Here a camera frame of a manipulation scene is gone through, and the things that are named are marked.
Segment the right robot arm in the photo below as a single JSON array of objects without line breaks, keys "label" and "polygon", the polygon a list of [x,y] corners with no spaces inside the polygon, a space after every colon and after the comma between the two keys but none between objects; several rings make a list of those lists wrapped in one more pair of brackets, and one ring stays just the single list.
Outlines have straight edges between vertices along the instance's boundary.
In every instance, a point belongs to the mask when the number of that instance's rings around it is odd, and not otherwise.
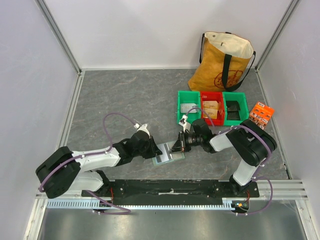
[{"label": "right robot arm", "polygon": [[214,134],[204,119],[197,119],[191,124],[193,131],[182,130],[170,153],[186,153],[192,146],[201,146],[207,153],[217,153],[234,148],[241,156],[236,171],[229,179],[229,191],[235,197],[242,196],[253,181],[256,171],[277,149],[277,143],[263,129],[246,119],[230,129]]}]

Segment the light green card holder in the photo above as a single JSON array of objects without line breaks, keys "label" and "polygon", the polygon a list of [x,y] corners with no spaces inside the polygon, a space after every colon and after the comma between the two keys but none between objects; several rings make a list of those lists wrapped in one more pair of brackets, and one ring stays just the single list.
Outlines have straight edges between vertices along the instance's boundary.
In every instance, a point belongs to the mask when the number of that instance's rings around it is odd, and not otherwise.
[{"label": "light green card holder", "polygon": [[157,145],[157,147],[162,151],[162,154],[152,158],[154,166],[160,166],[185,159],[185,154],[182,152],[170,153],[170,149],[174,145],[174,143],[175,141],[169,141]]}]

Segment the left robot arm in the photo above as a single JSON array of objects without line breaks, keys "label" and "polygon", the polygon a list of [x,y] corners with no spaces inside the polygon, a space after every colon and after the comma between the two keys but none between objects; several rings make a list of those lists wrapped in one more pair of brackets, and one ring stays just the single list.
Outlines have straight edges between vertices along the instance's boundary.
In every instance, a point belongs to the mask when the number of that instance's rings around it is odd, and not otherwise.
[{"label": "left robot arm", "polygon": [[139,130],[130,138],[98,150],[72,151],[62,146],[35,170],[35,174],[40,181],[39,191],[49,199],[69,190],[89,190],[103,197],[110,192],[110,184],[106,177],[92,170],[126,165],[136,157],[152,159],[162,154],[153,136]]}]

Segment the silver credit card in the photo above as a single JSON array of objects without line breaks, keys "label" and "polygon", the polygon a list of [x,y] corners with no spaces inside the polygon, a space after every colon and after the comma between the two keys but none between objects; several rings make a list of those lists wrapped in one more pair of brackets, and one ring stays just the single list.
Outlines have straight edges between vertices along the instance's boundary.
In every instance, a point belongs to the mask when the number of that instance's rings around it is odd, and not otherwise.
[{"label": "silver credit card", "polygon": [[173,159],[170,148],[172,147],[172,142],[161,143],[157,145],[158,149],[162,152],[154,158],[156,165],[166,164]]}]

